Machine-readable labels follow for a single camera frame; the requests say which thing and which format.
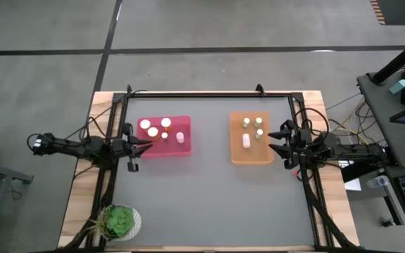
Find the black diagonal pole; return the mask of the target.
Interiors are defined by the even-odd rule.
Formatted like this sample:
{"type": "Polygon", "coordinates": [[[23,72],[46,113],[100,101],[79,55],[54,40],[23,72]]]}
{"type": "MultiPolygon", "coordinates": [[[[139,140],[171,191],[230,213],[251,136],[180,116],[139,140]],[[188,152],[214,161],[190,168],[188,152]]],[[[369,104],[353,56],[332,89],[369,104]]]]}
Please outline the black diagonal pole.
{"type": "Polygon", "coordinates": [[[383,86],[383,82],[405,65],[405,49],[391,60],[381,70],[371,76],[371,81],[377,86],[383,86]]]}

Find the teal small box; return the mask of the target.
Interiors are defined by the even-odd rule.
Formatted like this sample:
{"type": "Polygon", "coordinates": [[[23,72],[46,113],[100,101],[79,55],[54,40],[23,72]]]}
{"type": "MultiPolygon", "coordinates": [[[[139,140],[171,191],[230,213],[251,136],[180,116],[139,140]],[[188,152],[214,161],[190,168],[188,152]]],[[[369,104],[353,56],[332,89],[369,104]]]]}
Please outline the teal small box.
{"type": "Polygon", "coordinates": [[[390,88],[389,91],[392,94],[397,94],[405,89],[405,79],[400,79],[398,82],[393,84],[390,88]]]}

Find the dark mat with brick border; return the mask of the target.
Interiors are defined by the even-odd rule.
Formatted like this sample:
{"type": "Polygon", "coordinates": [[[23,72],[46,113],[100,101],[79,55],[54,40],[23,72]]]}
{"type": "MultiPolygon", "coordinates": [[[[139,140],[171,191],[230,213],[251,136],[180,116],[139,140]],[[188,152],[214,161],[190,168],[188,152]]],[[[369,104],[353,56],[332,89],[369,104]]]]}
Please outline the dark mat with brick border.
{"type": "Polygon", "coordinates": [[[405,0],[369,0],[380,25],[405,25],[405,0]]]}

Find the pink translucent plastic bin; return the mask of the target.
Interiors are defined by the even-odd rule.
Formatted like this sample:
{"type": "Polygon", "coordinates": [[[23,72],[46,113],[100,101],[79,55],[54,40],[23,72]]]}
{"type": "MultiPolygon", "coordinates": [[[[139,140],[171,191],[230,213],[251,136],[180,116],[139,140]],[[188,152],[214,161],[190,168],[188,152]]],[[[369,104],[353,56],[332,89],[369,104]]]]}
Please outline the pink translucent plastic bin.
{"type": "Polygon", "coordinates": [[[136,136],[142,140],[152,141],[152,148],[142,154],[142,158],[163,158],[163,157],[179,157],[188,156],[192,151],[191,140],[191,118],[188,115],[181,116],[159,116],[159,117],[140,117],[136,122],[136,136]],[[172,121],[171,131],[168,133],[168,139],[162,140],[161,133],[165,132],[161,126],[161,120],[164,117],[168,117],[172,121]],[[160,138],[156,141],[152,141],[147,130],[140,128],[140,121],[148,119],[150,121],[150,127],[156,127],[159,130],[160,138]],[[185,136],[184,143],[178,143],[176,140],[176,134],[182,132],[185,136]]]}

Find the green succulent in white pot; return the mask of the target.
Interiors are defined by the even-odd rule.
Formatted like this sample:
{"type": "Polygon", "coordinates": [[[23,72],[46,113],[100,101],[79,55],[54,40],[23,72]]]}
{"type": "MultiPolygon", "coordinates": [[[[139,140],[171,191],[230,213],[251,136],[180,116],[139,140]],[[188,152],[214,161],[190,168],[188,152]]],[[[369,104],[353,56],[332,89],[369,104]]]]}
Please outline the green succulent in white pot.
{"type": "Polygon", "coordinates": [[[97,219],[90,222],[88,231],[101,235],[108,242],[131,240],[142,226],[139,212],[128,205],[111,204],[104,207],[97,219]]]}

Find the clear water bottle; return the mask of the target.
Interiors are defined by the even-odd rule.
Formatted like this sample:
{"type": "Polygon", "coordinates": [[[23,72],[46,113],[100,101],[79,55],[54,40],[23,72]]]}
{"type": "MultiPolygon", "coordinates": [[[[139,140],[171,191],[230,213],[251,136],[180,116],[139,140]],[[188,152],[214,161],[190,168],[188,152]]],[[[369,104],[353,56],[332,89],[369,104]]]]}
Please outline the clear water bottle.
{"type": "Polygon", "coordinates": [[[367,180],[366,185],[369,188],[382,188],[387,186],[390,183],[390,180],[386,175],[376,176],[372,179],[367,180]]]}

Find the black equipment cart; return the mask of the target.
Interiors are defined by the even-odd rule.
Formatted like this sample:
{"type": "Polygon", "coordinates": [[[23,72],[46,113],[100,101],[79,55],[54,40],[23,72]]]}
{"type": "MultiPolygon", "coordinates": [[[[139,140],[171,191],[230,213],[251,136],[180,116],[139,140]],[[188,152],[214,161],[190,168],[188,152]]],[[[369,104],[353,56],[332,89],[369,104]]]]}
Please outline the black equipment cart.
{"type": "Polygon", "coordinates": [[[389,91],[393,84],[404,79],[404,71],[394,73],[383,82],[383,86],[377,86],[371,81],[373,75],[358,77],[358,87],[383,134],[387,152],[394,160],[393,165],[385,168],[385,173],[405,214],[403,195],[398,191],[397,184],[397,178],[405,177],[405,124],[390,122],[390,117],[404,111],[405,105],[401,103],[401,92],[392,94],[389,91]]]}

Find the orange translucent plastic bin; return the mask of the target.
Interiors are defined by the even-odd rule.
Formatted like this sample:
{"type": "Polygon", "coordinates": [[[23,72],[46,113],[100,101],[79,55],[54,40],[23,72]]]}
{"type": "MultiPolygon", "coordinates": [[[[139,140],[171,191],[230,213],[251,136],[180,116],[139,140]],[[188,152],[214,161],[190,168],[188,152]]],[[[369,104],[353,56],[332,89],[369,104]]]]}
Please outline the orange translucent plastic bin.
{"type": "Polygon", "coordinates": [[[268,111],[232,111],[229,117],[231,161],[235,165],[266,165],[274,161],[274,152],[269,147],[271,143],[267,134],[270,131],[270,117],[268,111]],[[250,119],[248,128],[243,128],[244,118],[250,119]],[[255,127],[255,119],[261,117],[261,127],[255,127]],[[258,129],[264,134],[261,138],[255,138],[258,129]],[[251,147],[242,146],[242,135],[249,134],[251,147]]]}

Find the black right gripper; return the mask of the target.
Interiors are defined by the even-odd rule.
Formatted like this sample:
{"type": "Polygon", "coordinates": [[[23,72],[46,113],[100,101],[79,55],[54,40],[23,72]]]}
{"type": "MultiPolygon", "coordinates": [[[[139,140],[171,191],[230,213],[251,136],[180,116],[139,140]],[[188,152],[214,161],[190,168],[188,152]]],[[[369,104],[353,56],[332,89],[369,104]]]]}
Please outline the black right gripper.
{"type": "Polygon", "coordinates": [[[268,133],[268,136],[272,138],[285,138],[286,145],[269,144],[269,147],[280,157],[287,157],[284,160],[284,167],[286,169],[293,169],[300,164],[300,153],[304,153],[306,147],[312,143],[311,132],[307,128],[300,129],[290,119],[283,123],[283,127],[284,130],[268,133]]]}

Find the black aluminium table frame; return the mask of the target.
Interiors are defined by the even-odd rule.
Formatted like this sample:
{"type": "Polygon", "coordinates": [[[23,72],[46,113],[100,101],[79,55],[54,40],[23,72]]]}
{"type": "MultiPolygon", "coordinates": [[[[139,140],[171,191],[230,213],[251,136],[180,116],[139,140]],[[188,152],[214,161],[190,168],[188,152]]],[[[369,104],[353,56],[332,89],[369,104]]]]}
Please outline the black aluminium table frame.
{"type": "MultiPolygon", "coordinates": [[[[102,130],[108,130],[110,134],[116,134],[121,129],[118,124],[122,121],[122,108],[127,103],[117,102],[118,96],[124,95],[123,91],[97,91],[92,98],[89,116],[94,117],[102,130]]],[[[235,95],[254,95],[260,97],[258,91],[140,91],[139,95],[182,95],[194,98],[233,98],[235,95]]],[[[315,129],[324,127],[323,118],[327,116],[326,107],[320,91],[266,91],[266,97],[272,95],[295,95],[304,100],[304,107],[313,108],[313,112],[307,114],[315,129]]],[[[108,191],[108,182],[111,173],[100,173],[96,168],[89,171],[89,175],[72,182],[70,196],[66,207],[63,225],[60,232],[57,248],[64,249],[77,237],[78,232],[84,227],[91,214],[93,200],[100,200],[96,195],[98,190],[104,193],[108,191]]],[[[348,240],[355,245],[359,244],[356,226],[354,224],[347,191],[342,182],[342,174],[339,168],[326,165],[319,171],[319,178],[311,181],[311,187],[319,186],[315,193],[323,193],[326,210],[338,228],[345,234],[348,240]]]]}

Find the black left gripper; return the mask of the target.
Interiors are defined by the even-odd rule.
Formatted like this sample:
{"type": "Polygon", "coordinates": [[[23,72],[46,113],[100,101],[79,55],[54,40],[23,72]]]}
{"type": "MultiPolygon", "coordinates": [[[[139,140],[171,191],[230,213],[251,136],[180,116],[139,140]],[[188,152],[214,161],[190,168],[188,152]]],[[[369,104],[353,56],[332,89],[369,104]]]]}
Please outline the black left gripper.
{"type": "Polygon", "coordinates": [[[128,157],[129,161],[127,163],[127,170],[130,172],[138,172],[139,166],[136,163],[136,158],[142,156],[145,151],[153,147],[153,145],[150,144],[152,143],[152,141],[141,140],[135,137],[133,126],[130,123],[123,124],[122,134],[127,137],[126,140],[122,138],[116,138],[112,141],[113,157],[128,157]]]}

